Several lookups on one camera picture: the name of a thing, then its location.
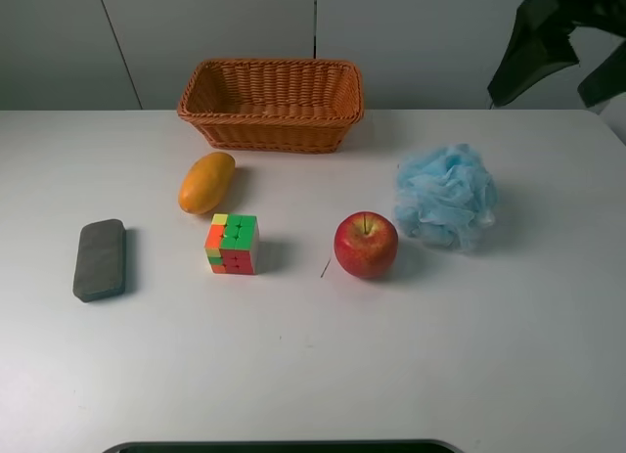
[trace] wicker basket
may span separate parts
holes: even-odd
[[[178,115],[215,148],[334,152],[363,116],[361,73],[331,60],[208,60]]]

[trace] white table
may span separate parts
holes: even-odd
[[[468,142],[501,191],[477,255],[405,241],[368,283],[336,225],[392,214],[403,155]],[[626,445],[626,148],[584,112],[370,112],[339,153],[234,152],[222,211],[262,275],[210,273],[173,112],[0,113],[0,451],[129,441],[434,438],[486,453]],[[129,228],[128,295],[71,293],[86,223]]]

